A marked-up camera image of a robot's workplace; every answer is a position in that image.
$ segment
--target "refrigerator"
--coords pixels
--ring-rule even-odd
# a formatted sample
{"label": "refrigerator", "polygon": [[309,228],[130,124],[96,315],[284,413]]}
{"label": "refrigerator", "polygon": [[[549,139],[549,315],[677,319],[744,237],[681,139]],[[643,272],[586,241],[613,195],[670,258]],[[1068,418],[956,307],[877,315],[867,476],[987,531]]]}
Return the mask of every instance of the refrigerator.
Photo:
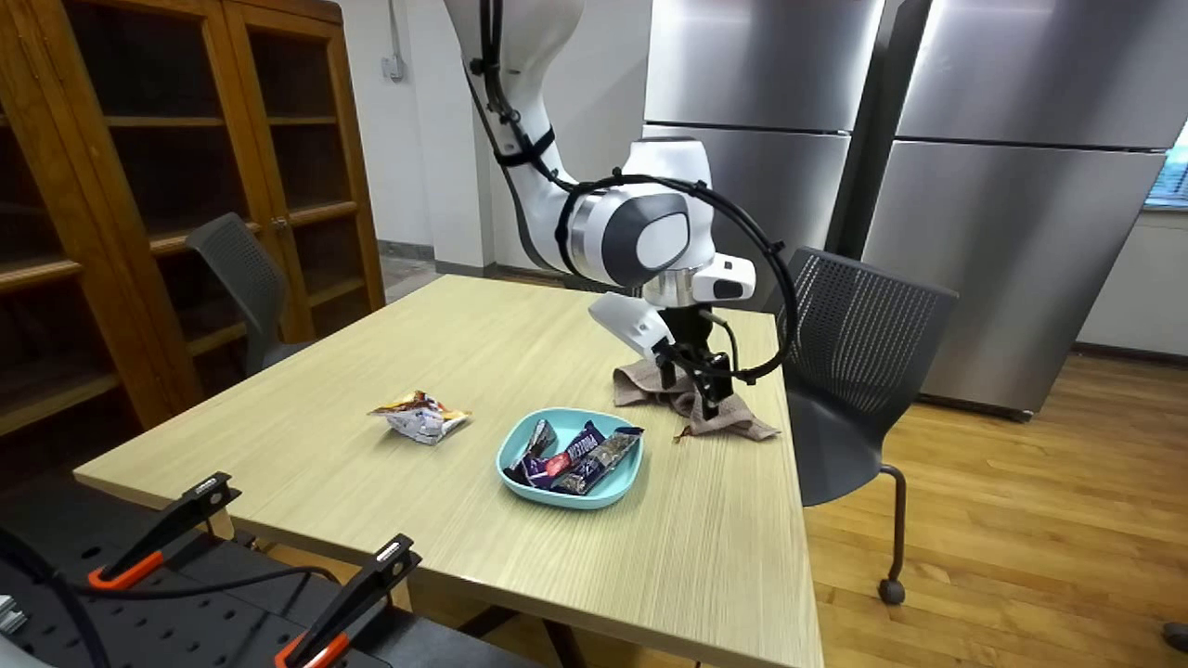
{"label": "refrigerator", "polygon": [[[832,216],[880,28],[880,0],[653,0],[646,129],[696,137],[714,189],[796,244],[832,244]],[[716,218],[716,247],[757,264],[757,298],[776,280],[744,232]]]}
{"label": "refrigerator", "polygon": [[963,291],[927,398],[1045,406],[1188,113],[1183,0],[906,0],[843,247]]}

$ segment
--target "wooden cabinet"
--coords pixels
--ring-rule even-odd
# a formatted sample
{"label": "wooden cabinet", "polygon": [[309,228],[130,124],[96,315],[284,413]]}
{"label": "wooden cabinet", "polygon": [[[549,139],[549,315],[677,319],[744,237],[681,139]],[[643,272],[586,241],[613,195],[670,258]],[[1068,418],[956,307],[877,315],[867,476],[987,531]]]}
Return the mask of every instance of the wooden cabinet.
{"label": "wooden cabinet", "polygon": [[151,426],[239,379],[247,326],[186,247],[224,212],[284,267],[287,337],[382,302],[336,3],[0,0],[0,436],[96,398]]}

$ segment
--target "candy wrapper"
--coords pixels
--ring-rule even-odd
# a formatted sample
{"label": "candy wrapper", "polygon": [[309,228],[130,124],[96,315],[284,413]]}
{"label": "candy wrapper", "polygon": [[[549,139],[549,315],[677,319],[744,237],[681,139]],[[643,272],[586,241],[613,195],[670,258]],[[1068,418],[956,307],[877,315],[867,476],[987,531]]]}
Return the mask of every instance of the candy wrapper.
{"label": "candy wrapper", "polygon": [[382,416],[395,431],[403,431],[412,441],[441,441],[451,431],[467,424],[467,413],[457,413],[422,389],[417,389],[412,398],[380,403],[372,406],[372,416]]}

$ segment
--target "black office chair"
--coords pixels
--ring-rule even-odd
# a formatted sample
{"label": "black office chair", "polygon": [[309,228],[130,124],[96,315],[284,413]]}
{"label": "black office chair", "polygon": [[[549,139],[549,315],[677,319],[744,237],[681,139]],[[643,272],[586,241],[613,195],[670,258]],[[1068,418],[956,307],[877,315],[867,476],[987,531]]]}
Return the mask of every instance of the black office chair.
{"label": "black office chair", "polygon": [[784,372],[804,503],[895,479],[890,570],[880,602],[903,606],[906,479],[885,465],[885,435],[915,403],[959,298],[867,264],[796,247],[800,337]]}
{"label": "black office chair", "polygon": [[287,276],[252,237],[240,216],[227,212],[186,237],[191,247],[217,272],[227,286],[239,315],[248,326],[247,373],[271,366],[299,353],[300,346],[279,341],[279,319],[287,307]]}

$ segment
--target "wall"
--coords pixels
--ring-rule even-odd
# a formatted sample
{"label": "wall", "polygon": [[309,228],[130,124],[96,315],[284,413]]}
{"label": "wall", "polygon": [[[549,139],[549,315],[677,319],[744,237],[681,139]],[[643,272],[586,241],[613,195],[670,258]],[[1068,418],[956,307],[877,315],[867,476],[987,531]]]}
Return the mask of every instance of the wall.
{"label": "wall", "polygon": [[[531,267],[510,186],[472,113],[441,0],[339,3],[380,237],[432,244],[436,258],[462,267]],[[405,80],[382,79],[395,51],[385,8],[398,8]],[[646,34],[649,0],[586,0],[575,36],[549,67],[545,100],[571,173],[604,173],[638,137]]]}
{"label": "wall", "polygon": [[1188,212],[1135,218],[1081,341],[1188,356]]}

